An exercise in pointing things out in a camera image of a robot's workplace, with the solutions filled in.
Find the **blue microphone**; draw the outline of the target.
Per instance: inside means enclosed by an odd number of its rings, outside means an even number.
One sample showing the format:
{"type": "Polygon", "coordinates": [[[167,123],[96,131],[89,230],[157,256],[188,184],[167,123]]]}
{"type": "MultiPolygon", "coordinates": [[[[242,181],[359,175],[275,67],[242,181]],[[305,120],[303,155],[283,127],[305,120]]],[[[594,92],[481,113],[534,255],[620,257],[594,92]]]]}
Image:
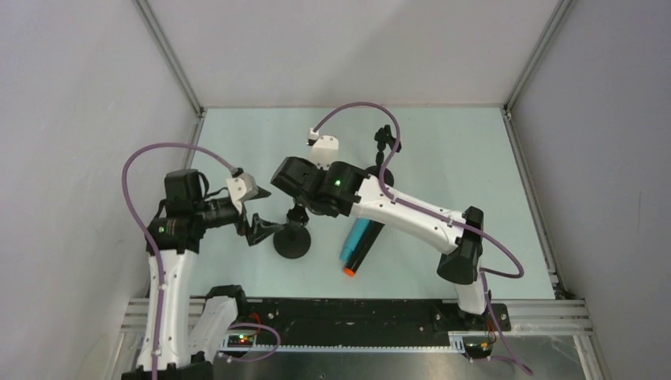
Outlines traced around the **blue microphone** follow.
{"type": "Polygon", "coordinates": [[[366,228],[370,224],[370,220],[366,218],[357,218],[352,225],[341,249],[339,258],[341,261],[348,261],[351,254],[356,249],[362,235],[366,231],[366,228]]]}

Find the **black microphone orange tip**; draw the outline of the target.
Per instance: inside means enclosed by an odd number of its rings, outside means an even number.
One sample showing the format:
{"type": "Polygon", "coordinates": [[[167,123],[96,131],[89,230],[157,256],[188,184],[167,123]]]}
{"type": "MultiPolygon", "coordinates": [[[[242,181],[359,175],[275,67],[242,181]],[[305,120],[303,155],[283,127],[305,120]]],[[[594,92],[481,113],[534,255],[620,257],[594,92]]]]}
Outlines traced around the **black microphone orange tip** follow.
{"type": "Polygon", "coordinates": [[[362,235],[360,242],[358,243],[354,252],[351,254],[349,260],[346,262],[343,261],[343,272],[346,275],[350,277],[355,276],[357,270],[365,260],[366,255],[372,248],[374,242],[377,240],[384,227],[384,224],[370,220],[370,224],[366,228],[366,231],[362,235]]]}

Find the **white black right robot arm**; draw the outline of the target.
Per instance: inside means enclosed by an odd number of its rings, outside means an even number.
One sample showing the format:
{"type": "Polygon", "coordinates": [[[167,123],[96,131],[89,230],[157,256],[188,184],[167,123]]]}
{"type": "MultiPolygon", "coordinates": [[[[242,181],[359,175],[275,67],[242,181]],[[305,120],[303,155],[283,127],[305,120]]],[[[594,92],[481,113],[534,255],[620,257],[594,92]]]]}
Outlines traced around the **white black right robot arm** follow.
{"type": "Polygon", "coordinates": [[[487,291],[480,278],[483,212],[452,211],[396,191],[378,177],[343,161],[321,169],[299,157],[285,158],[271,184],[315,215],[369,219],[410,234],[440,252],[437,273],[452,283],[461,311],[482,315],[487,291]]]}

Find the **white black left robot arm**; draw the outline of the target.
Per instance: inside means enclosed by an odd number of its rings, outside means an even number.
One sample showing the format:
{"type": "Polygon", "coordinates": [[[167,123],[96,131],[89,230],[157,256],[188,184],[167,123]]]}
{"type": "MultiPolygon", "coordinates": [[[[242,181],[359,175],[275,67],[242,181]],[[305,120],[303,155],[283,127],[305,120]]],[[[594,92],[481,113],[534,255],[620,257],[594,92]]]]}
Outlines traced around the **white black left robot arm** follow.
{"type": "Polygon", "coordinates": [[[135,369],[122,377],[212,379],[214,358],[246,300],[239,285],[215,287],[195,327],[188,327],[189,286],[200,242],[208,230],[234,226],[254,246],[282,227],[258,214],[247,216],[246,202],[271,193],[242,171],[227,180],[225,197],[209,192],[207,178],[196,169],[168,173],[164,186],[165,198],[147,227],[150,295],[144,339],[135,369]]]}

